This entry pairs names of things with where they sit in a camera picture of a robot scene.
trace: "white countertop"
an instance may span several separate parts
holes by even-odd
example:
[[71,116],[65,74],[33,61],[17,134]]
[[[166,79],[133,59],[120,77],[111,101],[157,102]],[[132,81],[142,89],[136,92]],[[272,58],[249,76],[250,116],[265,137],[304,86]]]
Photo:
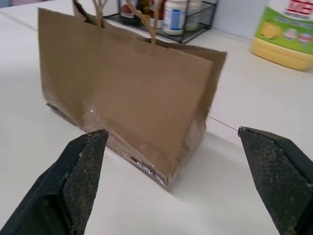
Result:
[[[81,0],[93,13],[91,0]],[[106,14],[115,10],[109,1]],[[69,0],[0,9],[0,227],[37,177],[83,132],[45,106],[37,7],[72,14]],[[191,44],[228,52],[208,131],[183,178],[167,193],[106,150],[86,234],[278,235],[237,136],[239,126],[292,139],[313,159],[313,70],[252,55],[250,42],[210,30]]]

